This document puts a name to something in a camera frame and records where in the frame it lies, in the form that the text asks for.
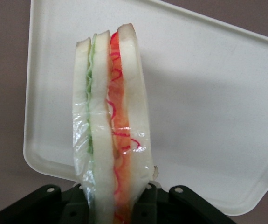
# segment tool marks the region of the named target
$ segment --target white plastic tray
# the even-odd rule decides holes
[[[268,190],[268,38],[154,0],[31,2],[24,156],[74,180],[77,41],[132,22],[165,189],[186,185],[228,215]]]

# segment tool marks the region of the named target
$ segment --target screw hole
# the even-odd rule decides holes
[[[50,193],[50,192],[53,192],[54,190],[55,190],[55,188],[48,188],[47,192]]]
[[[145,188],[150,190],[152,188],[152,186],[150,184],[147,184]]]
[[[77,215],[77,213],[75,212],[75,211],[72,211],[70,214],[69,214],[69,216],[76,216]]]
[[[184,190],[182,188],[176,188],[176,189],[174,189],[174,191],[176,193],[179,193],[179,194],[181,194],[182,192],[184,192]]]

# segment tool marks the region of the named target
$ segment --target plastic-wrapped sandwich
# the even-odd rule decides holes
[[[153,179],[146,90],[132,24],[76,46],[74,162],[91,222],[129,224]]]

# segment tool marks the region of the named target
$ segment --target red squiggly line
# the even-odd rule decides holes
[[[113,110],[113,112],[112,112],[112,116],[111,116],[111,120],[112,120],[112,119],[115,117],[115,115],[116,115],[116,108],[115,108],[114,103],[112,103],[112,102],[109,101],[108,99],[106,99],[106,101],[107,101],[108,104],[110,104],[110,106],[112,106],[112,110]]]
[[[121,147],[122,150],[127,150],[127,149],[130,149],[131,146],[124,146],[124,147]]]
[[[140,148],[141,145],[140,145],[140,142],[138,142],[136,139],[131,139],[133,142],[137,143],[137,148]]]
[[[119,79],[121,76],[123,76],[123,72],[120,69],[114,69],[113,71],[117,71],[119,75],[113,79],[111,79],[111,82],[114,82],[115,80]]]
[[[120,52],[112,52],[110,54],[110,57],[111,57],[112,61],[115,61],[115,60],[120,58]]]
[[[118,136],[121,136],[121,137],[129,137],[130,134],[126,134],[126,133],[119,133],[119,132],[113,132],[114,135],[118,135]]]

